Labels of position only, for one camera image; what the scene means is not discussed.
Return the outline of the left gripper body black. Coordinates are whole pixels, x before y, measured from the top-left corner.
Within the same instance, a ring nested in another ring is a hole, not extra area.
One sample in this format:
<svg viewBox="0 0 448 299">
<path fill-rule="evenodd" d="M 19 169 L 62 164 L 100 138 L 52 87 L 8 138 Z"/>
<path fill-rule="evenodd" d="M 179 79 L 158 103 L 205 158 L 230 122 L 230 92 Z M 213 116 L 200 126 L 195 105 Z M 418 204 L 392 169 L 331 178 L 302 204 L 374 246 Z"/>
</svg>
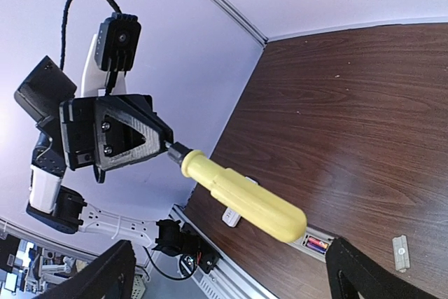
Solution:
<svg viewBox="0 0 448 299">
<path fill-rule="evenodd" d="M 127 94 L 101 97 L 151 96 Z M 95 165 L 94 102 L 96 98 L 99 97 L 69 99 L 59 106 L 64 157 L 67 166 L 72 170 Z"/>
</svg>

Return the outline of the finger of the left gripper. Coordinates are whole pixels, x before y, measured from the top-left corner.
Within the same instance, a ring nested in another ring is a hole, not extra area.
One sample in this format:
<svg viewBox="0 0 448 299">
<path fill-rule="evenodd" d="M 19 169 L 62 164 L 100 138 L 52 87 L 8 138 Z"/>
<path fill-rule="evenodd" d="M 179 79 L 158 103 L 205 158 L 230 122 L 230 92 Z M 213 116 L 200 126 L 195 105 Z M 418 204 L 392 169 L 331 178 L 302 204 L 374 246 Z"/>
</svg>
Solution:
<svg viewBox="0 0 448 299">
<path fill-rule="evenodd" d="M 94 177 L 97 183 L 105 182 L 105 171 L 100 169 L 98 166 L 93 165 Z"/>
<path fill-rule="evenodd" d="M 99 97 L 94 109 L 95 165 L 102 170 L 147 161 L 174 141 L 151 97 Z"/>
</svg>

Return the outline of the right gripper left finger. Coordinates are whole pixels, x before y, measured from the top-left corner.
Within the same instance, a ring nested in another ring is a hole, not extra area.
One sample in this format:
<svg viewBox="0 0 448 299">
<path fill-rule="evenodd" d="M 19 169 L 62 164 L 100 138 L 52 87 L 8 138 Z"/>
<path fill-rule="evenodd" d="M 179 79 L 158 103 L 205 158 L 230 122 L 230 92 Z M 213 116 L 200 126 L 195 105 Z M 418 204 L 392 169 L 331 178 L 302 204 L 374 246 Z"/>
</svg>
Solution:
<svg viewBox="0 0 448 299">
<path fill-rule="evenodd" d="M 135 267 L 131 242 L 120 240 L 77 275 L 37 298 L 131 298 Z"/>
</svg>

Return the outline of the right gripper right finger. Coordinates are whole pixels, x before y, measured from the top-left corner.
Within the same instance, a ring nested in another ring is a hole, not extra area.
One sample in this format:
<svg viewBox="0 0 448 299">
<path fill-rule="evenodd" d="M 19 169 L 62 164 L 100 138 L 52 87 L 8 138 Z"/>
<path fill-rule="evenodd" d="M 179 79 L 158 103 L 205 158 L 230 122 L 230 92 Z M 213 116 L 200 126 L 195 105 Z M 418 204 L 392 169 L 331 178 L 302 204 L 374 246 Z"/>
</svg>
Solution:
<svg viewBox="0 0 448 299">
<path fill-rule="evenodd" d="M 325 254 L 332 298 L 434 298 L 385 270 L 343 237 Z"/>
</svg>

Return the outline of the grey battery cover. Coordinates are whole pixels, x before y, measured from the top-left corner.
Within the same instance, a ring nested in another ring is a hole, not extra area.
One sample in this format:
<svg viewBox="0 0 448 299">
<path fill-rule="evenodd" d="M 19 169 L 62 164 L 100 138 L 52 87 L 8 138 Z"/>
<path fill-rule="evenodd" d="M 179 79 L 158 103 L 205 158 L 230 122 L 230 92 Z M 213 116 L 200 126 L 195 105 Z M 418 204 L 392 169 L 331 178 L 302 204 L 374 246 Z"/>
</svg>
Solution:
<svg viewBox="0 0 448 299">
<path fill-rule="evenodd" d="M 410 255 L 407 236 L 401 235 L 392 239 L 395 270 L 406 272 L 410 269 Z"/>
</svg>

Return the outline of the yellow handled screwdriver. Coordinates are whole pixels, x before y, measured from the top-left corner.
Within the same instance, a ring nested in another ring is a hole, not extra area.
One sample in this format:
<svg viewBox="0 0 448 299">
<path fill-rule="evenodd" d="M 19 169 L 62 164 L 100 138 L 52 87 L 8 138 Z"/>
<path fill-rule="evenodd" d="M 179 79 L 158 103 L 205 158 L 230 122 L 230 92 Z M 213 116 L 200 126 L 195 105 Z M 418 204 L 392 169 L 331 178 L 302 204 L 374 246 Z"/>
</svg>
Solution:
<svg viewBox="0 0 448 299">
<path fill-rule="evenodd" d="M 180 166 L 186 178 L 206 188 L 210 195 L 242 218 L 283 243 L 301 238 L 307 229 L 303 210 L 247 179 L 224 168 L 179 142 L 165 143 L 167 155 Z"/>
</svg>

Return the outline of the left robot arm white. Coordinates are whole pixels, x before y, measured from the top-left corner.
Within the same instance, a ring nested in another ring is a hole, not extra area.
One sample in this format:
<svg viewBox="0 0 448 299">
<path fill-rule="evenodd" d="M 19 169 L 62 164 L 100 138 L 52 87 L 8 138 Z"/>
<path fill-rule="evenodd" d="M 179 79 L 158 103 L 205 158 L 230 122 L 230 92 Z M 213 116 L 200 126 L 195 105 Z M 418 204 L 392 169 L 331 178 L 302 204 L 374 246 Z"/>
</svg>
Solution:
<svg viewBox="0 0 448 299">
<path fill-rule="evenodd" d="M 172 129 L 154 112 L 149 95 L 75 97 L 76 86 L 44 57 L 15 91 L 15 101 L 40 135 L 31 155 L 26 212 L 48 227 L 72 235 L 101 233 L 150 248 L 158 227 L 88 204 L 63 185 L 67 170 L 92 167 L 98 183 L 108 171 L 145 162 L 167 150 Z"/>
</svg>

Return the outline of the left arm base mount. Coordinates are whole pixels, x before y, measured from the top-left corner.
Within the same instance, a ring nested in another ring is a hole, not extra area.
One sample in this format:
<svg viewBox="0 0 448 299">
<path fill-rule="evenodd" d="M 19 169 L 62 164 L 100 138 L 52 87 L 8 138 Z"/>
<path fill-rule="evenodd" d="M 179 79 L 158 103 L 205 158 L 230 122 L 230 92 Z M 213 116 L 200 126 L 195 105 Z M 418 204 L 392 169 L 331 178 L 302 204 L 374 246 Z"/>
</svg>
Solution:
<svg viewBox="0 0 448 299">
<path fill-rule="evenodd" d="M 189 223 L 165 219 L 156 223 L 158 237 L 154 251 L 160 251 L 169 257 L 192 258 L 193 270 L 201 269 L 209 274 L 221 258 L 218 251 L 210 245 Z"/>
</svg>

